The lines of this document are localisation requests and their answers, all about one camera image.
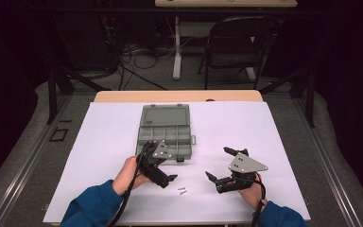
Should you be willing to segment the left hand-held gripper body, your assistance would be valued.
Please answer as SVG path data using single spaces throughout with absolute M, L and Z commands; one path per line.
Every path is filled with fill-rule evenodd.
M 143 154 L 140 151 L 137 157 L 137 166 L 139 171 L 152 182 L 161 188 L 166 188 L 170 183 L 169 176 L 159 169 L 159 164 L 170 158 L 171 154 L 167 151 L 164 141 L 153 142 L 157 144 L 156 150 L 148 154 Z

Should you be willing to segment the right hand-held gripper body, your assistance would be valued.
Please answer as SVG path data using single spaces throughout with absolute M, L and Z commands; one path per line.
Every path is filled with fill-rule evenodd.
M 259 171 L 268 170 L 266 165 L 252 159 L 246 148 L 238 150 L 238 153 L 232 156 L 233 160 L 229 164 L 231 176 L 216 181 L 216 191 L 219 194 L 249 188 Z

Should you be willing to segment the grey plastic compartment box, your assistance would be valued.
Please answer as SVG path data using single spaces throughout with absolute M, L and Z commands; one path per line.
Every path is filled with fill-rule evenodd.
M 190 160 L 194 136 L 188 104 L 145 105 L 137 136 L 136 154 L 146 142 L 164 141 L 171 157 L 167 160 Z

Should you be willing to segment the person's right hand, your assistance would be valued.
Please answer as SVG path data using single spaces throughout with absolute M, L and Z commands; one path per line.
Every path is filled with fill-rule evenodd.
M 243 201 L 254 210 L 257 208 L 263 210 L 268 203 L 260 174 L 256 175 L 251 187 L 239 190 L 239 194 Z

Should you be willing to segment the person's left hand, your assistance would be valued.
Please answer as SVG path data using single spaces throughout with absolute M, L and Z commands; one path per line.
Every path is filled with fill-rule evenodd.
M 137 157 L 130 156 L 113 180 L 112 189 L 117 195 L 122 196 L 128 191 L 130 185 L 132 189 L 135 189 L 143 183 L 150 183 L 150 179 L 138 172 Z

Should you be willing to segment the white table sheet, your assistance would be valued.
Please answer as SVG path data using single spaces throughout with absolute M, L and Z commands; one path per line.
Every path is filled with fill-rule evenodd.
M 268 170 L 262 180 L 269 200 L 290 207 L 304 219 L 306 208 L 273 117 L 265 102 L 192 102 L 191 131 L 196 137 L 192 157 L 169 162 L 163 172 L 178 175 L 167 188 L 145 183 L 133 190 L 118 223 L 183 225 L 247 223 L 252 210 L 237 192 L 219 194 L 205 171 L 224 178 L 233 157 L 224 147 L 247 149 Z M 69 154 L 44 222 L 61 222 L 69 202 L 91 185 L 113 178 L 136 150 L 143 106 L 140 103 L 90 105 Z M 185 188 L 187 193 L 180 195 Z

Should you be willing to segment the black metal stand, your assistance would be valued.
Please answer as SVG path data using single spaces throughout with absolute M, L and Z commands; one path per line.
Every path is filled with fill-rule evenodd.
M 289 92 L 291 97 L 299 98 L 303 95 L 303 93 L 306 93 L 304 116 L 309 126 L 314 128 L 314 98 L 316 76 L 311 69 L 299 69 L 292 74 L 289 74 L 281 79 L 277 79 L 267 87 L 260 89 L 260 93 L 262 95 L 270 93 L 271 91 L 290 81 L 293 82 Z
M 94 89 L 95 91 L 108 91 L 108 88 L 104 88 L 101 85 L 85 78 L 81 74 L 74 70 L 71 70 L 65 66 L 54 66 L 48 76 L 48 100 L 49 100 L 49 117 L 47 124 L 51 124 L 58 114 L 57 104 L 57 88 L 66 95 L 70 96 L 75 92 L 75 88 L 72 85 L 70 79 L 75 79 Z

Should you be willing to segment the black folding chair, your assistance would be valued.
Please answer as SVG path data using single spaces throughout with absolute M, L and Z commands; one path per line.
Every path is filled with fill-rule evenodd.
M 209 69 L 251 67 L 256 89 L 278 28 L 279 23 L 271 17 L 229 17 L 214 24 L 198 70 L 200 74 L 204 69 L 204 88 L 208 87 Z

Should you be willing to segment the black tape square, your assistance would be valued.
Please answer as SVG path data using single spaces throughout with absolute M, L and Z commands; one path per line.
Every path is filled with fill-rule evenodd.
M 55 128 L 49 137 L 50 142 L 63 142 L 68 134 L 68 129 Z

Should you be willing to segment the white-legged desk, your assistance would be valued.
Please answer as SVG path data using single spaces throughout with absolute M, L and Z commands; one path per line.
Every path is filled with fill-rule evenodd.
M 297 7 L 297 0 L 155 0 L 157 8 L 176 9 L 220 9 L 220 8 L 277 8 L 287 9 Z M 182 50 L 181 50 L 181 26 L 179 16 L 175 17 L 175 61 L 173 79 L 181 78 Z

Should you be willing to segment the grey metal floor rail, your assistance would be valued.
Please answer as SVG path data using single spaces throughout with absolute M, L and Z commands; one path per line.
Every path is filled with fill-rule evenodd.
M 0 168 L 0 227 L 22 193 L 43 153 L 43 146 L 65 112 L 71 96 L 61 96 L 57 113 L 48 123 L 48 100 L 41 97 L 25 130 Z
M 300 119 L 302 120 L 306 130 L 308 131 L 311 140 L 316 148 L 316 153 L 320 162 L 320 167 L 323 174 L 325 175 L 326 181 L 334 195 L 335 201 L 339 207 L 342 216 L 345 219 L 348 227 L 363 227 L 359 220 L 356 211 L 348 197 L 348 194 L 343 187 L 335 168 L 332 165 L 330 157 L 328 156 L 327 150 L 320 140 L 318 132 L 315 128 L 312 128 L 308 123 L 305 115 L 304 103 L 297 98 L 292 99 L 296 110 L 299 112 Z

